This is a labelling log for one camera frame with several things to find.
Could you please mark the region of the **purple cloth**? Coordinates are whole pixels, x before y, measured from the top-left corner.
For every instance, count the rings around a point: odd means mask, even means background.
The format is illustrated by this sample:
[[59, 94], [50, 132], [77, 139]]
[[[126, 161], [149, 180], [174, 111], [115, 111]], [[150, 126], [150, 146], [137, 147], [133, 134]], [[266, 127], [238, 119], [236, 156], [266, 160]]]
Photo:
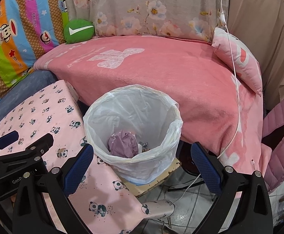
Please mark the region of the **purple cloth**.
[[111, 155], [131, 159], [139, 153], [136, 137], [125, 130], [118, 131], [110, 136], [108, 150]]

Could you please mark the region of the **black white patterned scrunchie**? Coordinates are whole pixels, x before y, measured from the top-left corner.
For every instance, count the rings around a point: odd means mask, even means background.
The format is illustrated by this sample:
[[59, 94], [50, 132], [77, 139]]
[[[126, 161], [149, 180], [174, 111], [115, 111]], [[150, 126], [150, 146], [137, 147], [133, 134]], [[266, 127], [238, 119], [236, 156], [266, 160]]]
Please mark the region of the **black white patterned scrunchie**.
[[148, 148], [148, 143], [139, 142], [139, 144], [140, 144], [143, 148]]

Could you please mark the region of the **white bag lined trash bin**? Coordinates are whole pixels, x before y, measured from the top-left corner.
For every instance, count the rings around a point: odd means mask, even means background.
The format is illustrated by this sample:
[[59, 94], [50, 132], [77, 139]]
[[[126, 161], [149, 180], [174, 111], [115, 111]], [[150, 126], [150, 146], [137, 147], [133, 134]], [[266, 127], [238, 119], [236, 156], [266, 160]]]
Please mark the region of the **white bag lined trash bin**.
[[[83, 117], [87, 141], [95, 154], [127, 181], [144, 185], [160, 176], [175, 159], [183, 120], [179, 104], [168, 94], [142, 85], [129, 85], [107, 92], [90, 105]], [[146, 152], [132, 158], [114, 156], [109, 138], [131, 132]]]

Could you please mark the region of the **pink quilted jacket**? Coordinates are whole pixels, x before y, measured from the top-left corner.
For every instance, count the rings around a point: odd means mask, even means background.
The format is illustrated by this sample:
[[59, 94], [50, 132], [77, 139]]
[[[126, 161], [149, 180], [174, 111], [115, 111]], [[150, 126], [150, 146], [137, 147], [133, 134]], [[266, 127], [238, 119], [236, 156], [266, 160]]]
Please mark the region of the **pink quilted jacket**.
[[263, 120], [262, 144], [272, 150], [264, 180], [273, 191], [284, 181], [284, 99]]

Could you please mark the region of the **blue grey cushion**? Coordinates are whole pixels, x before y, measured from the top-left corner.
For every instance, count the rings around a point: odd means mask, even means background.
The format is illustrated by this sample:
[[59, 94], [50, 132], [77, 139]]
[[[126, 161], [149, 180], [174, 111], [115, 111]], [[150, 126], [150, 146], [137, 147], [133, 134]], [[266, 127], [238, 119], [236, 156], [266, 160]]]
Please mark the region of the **blue grey cushion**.
[[57, 80], [48, 70], [37, 70], [26, 76], [0, 100], [0, 121], [20, 103]]

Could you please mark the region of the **pink panda print cloth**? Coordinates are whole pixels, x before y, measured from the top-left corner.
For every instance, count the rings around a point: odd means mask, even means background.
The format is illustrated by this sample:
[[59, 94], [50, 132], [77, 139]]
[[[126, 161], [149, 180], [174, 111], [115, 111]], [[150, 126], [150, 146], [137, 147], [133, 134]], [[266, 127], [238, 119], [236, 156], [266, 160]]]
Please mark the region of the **pink panda print cloth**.
[[94, 155], [71, 90], [57, 81], [0, 121], [0, 200], [16, 197], [13, 233], [131, 233], [169, 217], [173, 203], [140, 203]]

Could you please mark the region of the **pink blanket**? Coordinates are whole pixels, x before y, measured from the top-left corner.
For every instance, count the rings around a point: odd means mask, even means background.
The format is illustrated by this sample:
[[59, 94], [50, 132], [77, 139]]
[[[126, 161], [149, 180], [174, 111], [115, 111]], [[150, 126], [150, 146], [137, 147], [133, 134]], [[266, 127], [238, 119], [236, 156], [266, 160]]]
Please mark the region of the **pink blanket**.
[[261, 143], [263, 98], [235, 79], [207, 43], [147, 35], [102, 37], [61, 44], [34, 68], [68, 81], [87, 105], [127, 85], [164, 92], [179, 104], [183, 141], [200, 142], [238, 172], [266, 172], [272, 151]]

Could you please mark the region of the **colourful monkey print quilt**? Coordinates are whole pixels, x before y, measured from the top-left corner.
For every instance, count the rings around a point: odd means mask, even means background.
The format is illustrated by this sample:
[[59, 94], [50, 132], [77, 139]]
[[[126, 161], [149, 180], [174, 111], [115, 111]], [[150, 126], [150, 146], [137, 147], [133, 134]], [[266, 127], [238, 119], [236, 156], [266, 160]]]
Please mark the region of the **colourful monkey print quilt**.
[[64, 43], [65, 0], [0, 1], [0, 100], [35, 61]]

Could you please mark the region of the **green round cushion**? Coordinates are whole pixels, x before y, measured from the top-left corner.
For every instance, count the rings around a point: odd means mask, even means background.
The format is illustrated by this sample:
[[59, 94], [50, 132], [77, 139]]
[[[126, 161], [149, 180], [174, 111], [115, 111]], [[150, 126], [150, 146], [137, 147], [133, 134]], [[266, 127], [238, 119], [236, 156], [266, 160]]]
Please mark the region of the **green round cushion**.
[[64, 27], [64, 39], [66, 43], [79, 43], [90, 40], [94, 37], [94, 25], [84, 19], [71, 20]]

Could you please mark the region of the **pink small pillow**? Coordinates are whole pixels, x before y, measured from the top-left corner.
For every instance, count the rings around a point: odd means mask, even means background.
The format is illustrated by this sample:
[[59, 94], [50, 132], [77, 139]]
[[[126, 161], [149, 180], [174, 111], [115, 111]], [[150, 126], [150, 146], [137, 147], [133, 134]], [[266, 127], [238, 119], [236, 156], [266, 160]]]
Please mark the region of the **pink small pillow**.
[[212, 47], [215, 55], [231, 70], [236, 71], [239, 79], [257, 95], [262, 95], [260, 65], [242, 41], [217, 27], [214, 30]]

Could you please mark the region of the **beige curtain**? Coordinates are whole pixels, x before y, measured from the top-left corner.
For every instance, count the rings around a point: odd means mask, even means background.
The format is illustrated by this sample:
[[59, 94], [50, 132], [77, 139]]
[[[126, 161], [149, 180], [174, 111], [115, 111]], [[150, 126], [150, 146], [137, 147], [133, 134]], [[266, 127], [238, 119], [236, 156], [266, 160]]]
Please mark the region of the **beige curtain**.
[[284, 99], [284, 0], [229, 0], [228, 28], [259, 62], [271, 110]]

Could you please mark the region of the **grey floral pillow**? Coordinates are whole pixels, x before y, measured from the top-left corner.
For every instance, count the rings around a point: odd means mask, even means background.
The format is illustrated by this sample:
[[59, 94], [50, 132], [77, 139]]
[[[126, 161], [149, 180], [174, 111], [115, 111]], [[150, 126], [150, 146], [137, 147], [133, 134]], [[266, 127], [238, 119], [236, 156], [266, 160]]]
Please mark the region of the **grey floral pillow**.
[[159, 35], [211, 42], [229, 0], [66, 0], [69, 19], [97, 36]]

